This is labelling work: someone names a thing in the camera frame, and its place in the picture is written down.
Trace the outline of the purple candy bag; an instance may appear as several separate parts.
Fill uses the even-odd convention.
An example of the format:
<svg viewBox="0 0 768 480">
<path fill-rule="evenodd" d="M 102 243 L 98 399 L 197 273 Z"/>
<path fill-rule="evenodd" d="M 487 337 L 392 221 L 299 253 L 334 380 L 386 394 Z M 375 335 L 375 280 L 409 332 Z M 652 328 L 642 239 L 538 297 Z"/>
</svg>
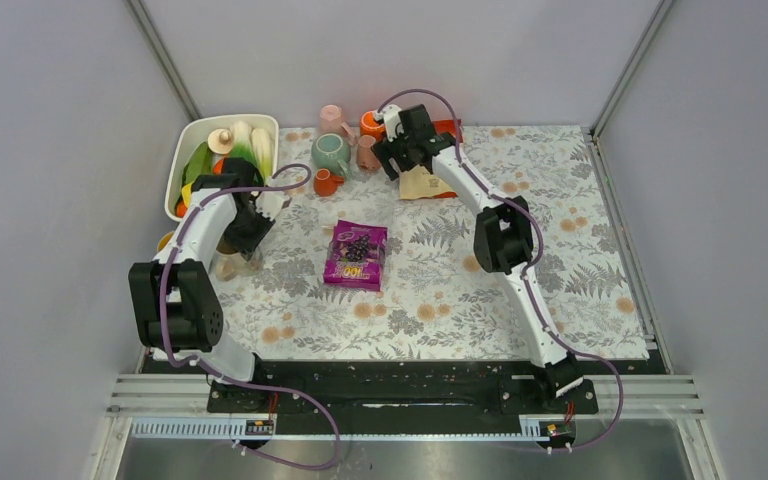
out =
<svg viewBox="0 0 768 480">
<path fill-rule="evenodd" d="M 323 282 L 346 288 L 379 291 L 386 259 L 388 230 L 339 220 L 333 228 Z"/>
</svg>

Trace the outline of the floral table mat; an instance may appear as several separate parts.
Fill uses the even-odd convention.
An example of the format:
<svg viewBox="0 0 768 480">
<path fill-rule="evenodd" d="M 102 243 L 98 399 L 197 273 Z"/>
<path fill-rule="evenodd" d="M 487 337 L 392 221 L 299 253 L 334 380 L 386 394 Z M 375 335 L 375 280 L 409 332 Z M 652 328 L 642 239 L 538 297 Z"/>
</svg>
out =
<svg viewBox="0 0 768 480">
<path fill-rule="evenodd" d="M 604 358 L 646 358 L 647 332 L 580 128 L 469 127 L 464 137 L 475 167 L 524 198 L 540 225 L 537 279 L 563 339 Z M 279 138 L 290 205 L 252 265 L 220 248 L 208 268 L 228 335 L 276 360 L 529 357 L 501 283 L 474 256 L 475 217 L 461 201 L 404 200 L 384 174 L 358 170 L 318 196 L 295 169 L 310 161 L 315 130 L 285 128 Z M 379 291 L 324 282 L 340 220 L 387 229 Z"/>
</svg>

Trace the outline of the blue butterfly mug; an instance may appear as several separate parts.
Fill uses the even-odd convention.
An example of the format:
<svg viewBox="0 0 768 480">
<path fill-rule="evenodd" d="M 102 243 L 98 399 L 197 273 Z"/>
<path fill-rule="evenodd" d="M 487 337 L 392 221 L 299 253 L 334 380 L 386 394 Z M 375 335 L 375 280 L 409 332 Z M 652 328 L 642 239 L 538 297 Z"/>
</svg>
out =
<svg viewBox="0 0 768 480">
<path fill-rule="evenodd" d="M 170 231 L 164 234 L 156 245 L 156 252 L 161 252 L 168 245 L 173 236 L 174 231 Z"/>
</svg>

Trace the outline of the white plastic tub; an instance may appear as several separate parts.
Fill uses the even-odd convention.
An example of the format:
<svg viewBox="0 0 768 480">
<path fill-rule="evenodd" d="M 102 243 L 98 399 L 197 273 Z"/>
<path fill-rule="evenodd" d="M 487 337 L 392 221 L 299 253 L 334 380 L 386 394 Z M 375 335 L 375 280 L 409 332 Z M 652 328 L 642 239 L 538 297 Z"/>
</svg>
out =
<svg viewBox="0 0 768 480">
<path fill-rule="evenodd" d="M 253 128 L 262 128 L 270 134 L 273 147 L 273 168 L 271 174 L 277 171 L 278 152 L 280 150 L 280 126 L 278 121 L 267 114 L 231 114 L 206 117 L 188 124 L 179 135 L 178 143 L 173 154 L 163 201 L 164 211 L 169 219 L 180 222 L 176 215 L 176 205 L 181 198 L 183 187 L 183 172 L 192 154 L 208 140 L 208 136 L 219 128 L 229 129 L 235 122 L 244 121 Z"/>
</svg>

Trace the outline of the small orange cup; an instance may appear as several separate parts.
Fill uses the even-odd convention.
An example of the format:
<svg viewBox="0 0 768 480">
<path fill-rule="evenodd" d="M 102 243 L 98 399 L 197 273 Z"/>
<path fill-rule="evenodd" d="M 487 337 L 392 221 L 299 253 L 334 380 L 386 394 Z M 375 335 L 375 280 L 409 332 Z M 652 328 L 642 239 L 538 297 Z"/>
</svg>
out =
<svg viewBox="0 0 768 480">
<path fill-rule="evenodd" d="M 320 168 L 314 174 L 313 190 L 320 197 L 334 195 L 344 184 L 342 176 L 332 173 L 329 169 Z"/>
</svg>

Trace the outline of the toy mushroom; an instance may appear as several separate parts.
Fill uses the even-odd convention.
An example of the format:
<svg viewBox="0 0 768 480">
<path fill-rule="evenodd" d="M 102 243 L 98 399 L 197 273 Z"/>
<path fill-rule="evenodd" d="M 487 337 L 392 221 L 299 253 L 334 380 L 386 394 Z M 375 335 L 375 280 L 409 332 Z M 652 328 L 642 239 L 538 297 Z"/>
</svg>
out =
<svg viewBox="0 0 768 480">
<path fill-rule="evenodd" d="M 208 135 L 207 144 L 214 154 L 224 156 L 233 149 L 234 137 L 229 129 L 215 129 Z"/>
</svg>

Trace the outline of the yellow toy vegetable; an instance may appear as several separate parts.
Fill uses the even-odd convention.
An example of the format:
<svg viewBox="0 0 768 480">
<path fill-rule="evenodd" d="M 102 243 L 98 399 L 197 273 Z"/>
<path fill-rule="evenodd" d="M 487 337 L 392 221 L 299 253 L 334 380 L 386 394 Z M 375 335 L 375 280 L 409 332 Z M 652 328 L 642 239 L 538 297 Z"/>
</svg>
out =
<svg viewBox="0 0 768 480">
<path fill-rule="evenodd" d="M 181 199 L 180 199 L 180 203 L 181 203 L 181 204 L 182 204 L 184 207 L 186 207 L 186 208 L 188 208 L 188 207 L 189 207 L 189 205 L 190 205 L 190 203 L 191 203 L 191 198 L 192 198 L 192 186 L 193 186 L 193 182 L 190 182 L 190 183 L 188 183 L 188 184 L 185 184 L 185 185 L 182 187 L 182 189 L 181 189 Z"/>
</svg>

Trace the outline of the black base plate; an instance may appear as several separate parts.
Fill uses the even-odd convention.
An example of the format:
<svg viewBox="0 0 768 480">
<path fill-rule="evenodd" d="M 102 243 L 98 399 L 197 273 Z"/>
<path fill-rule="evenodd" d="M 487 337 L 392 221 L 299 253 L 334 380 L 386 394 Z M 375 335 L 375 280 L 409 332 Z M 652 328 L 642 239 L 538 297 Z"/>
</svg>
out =
<svg viewBox="0 0 768 480">
<path fill-rule="evenodd" d="M 596 414 L 592 381 L 560 398 L 527 361 L 271 361 L 254 381 L 279 393 L 215 383 L 207 410 L 264 414 L 279 435 L 518 434 L 520 417 Z"/>
</svg>

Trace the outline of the green ceramic mug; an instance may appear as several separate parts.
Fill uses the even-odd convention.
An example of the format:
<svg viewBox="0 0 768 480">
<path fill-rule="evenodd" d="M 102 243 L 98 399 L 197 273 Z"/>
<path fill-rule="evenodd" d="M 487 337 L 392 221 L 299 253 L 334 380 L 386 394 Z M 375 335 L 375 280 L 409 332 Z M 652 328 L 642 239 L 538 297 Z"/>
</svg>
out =
<svg viewBox="0 0 768 480">
<path fill-rule="evenodd" d="M 332 174 L 348 179 L 351 177 L 349 162 L 351 147 L 347 140 L 335 133 L 320 135 L 311 148 L 311 162 L 317 169 L 327 169 Z"/>
</svg>

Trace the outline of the orange chips bag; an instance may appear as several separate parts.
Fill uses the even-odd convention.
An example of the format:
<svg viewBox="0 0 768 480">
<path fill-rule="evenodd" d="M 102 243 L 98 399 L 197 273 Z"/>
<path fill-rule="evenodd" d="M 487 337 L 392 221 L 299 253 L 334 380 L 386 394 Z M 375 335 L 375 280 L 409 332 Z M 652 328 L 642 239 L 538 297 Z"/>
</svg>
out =
<svg viewBox="0 0 768 480">
<path fill-rule="evenodd" d="M 437 120 L 433 122 L 439 134 L 455 135 L 461 130 L 461 120 Z M 419 200 L 435 198 L 456 198 L 457 194 L 445 182 L 429 173 L 424 167 L 417 166 L 402 172 L 399 178 L 399 197 L 401 200 Z"/>
</svg>

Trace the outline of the white toy cabbage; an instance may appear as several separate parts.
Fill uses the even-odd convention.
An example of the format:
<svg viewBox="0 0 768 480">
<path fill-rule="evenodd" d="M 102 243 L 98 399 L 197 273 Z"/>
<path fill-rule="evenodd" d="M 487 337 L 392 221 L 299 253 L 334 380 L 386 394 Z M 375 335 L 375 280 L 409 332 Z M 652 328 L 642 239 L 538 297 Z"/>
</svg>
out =
<svg viewBox="0 0 768 480">
<path fill-rule="evenodd" d="M 263 128 L 237 121 L 231 125 L 232 148 L 229 158 L 246 160 L 256 166 L 264 180 L 273 175 L 273 139 Z"/>
</svg>

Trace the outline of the orange mug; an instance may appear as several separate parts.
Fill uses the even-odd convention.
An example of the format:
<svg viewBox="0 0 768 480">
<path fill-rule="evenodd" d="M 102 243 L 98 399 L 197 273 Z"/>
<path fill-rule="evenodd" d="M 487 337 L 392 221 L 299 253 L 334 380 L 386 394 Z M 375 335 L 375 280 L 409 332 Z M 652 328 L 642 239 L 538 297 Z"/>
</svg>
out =
<svg viewBox="0 0 768 480">
<path fill-rule="evenodd" d="M 359 121 L 359 129 L 362 136 L 371 136 L 375 141 L 386 137 L 386 127 L 375 118 L 373 110 L 365 112 Z"/>
</svg>

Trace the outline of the green toy leaf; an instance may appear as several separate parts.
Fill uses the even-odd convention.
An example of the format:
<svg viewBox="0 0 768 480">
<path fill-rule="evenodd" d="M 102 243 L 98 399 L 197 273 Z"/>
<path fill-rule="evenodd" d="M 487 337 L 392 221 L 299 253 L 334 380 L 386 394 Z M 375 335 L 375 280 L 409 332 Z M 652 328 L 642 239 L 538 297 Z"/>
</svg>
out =
<svg viewBox="0 0 768 480">
<path fill-rule="evenodd" d="M 203 174 L 209 174 L 213 168 L 213 152 L 208 148 L 207 142 L 200 143 L 191 154 L 182 173 L 182 185 L 195 182 Z"/>
</svg>

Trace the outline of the small pink cup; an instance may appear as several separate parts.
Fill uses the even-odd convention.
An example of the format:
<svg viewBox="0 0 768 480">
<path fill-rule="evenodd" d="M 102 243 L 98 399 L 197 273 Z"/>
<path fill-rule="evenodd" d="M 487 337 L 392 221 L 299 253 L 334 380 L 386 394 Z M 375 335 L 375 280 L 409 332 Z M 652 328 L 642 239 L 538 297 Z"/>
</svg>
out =
<svg viewBox="0 0 768 480">
<path fill-rule="evenodd" d="M 376 139 L 371 135 L 362 135 L 357 141 L 356 163 L 358 167 L 367 172 L 377 172 L 381 169 L 380 161 L 372 151 Z"/>
</svg>

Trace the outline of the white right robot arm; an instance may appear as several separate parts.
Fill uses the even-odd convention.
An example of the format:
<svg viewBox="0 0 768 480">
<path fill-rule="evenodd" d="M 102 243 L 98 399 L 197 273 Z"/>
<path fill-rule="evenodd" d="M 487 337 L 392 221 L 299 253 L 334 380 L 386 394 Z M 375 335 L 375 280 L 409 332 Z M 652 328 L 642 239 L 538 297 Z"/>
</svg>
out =
<svg viewBox="0 0 768 480">
<path fill-rule="evenodd" d="M 402 109 L 389 104 L 373 113 L 385 137 L 372 151 L 387 176 L 423 168 L 453 190 L 475 215 L 473 255 L 506 292 L 511 309 L 528 334 L 531 363 L 536 366 L 535 402 L 557 412 L 583 383 L 575 354 L 559 339 L 537 283 L 535 266 L 542 254 L 542 234 L 528 203 L 491 185 L 461 151 L 460 138 L 439 133 L 423 105 Z"/>
</svg>

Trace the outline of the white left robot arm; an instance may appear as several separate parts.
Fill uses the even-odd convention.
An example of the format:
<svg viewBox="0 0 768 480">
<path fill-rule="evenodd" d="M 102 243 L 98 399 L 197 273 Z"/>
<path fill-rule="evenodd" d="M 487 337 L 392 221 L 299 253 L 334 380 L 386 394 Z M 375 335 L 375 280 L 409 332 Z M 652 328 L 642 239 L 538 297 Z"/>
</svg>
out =
<svg viewBox="0 0 768 480">
<path fill-rule="evenodd" d="M 282 208 L 264 185 L 258 168 L 242 158 L 226 159 L 218 174 L 199 175 L 171 239 L 128 274 L 140 342 L 175 367 L 200 366 L 233 384 L 232 398 L 248 411 L 267 404 L 271 387 L 255 374 L 257 355 L 225 335 L 209 270 L 220 244 L 243 261 L 257 256 Z"/>
</svg>

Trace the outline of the pink plastic cup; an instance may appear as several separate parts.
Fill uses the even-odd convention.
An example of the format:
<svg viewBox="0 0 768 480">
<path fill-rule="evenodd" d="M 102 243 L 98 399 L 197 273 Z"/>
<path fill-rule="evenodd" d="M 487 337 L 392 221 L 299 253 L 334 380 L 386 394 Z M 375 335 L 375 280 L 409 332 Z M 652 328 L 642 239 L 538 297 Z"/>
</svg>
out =
<svg viewBox="0 0 768 480">
<path fill-rule="evenodd" d="M 343 110 L 334 104 L 325 105 L 319 112 L 319 133 L 342 136 L 350 146 L 357 144 L 357 134 L 348 124 Z"/>
</svg>

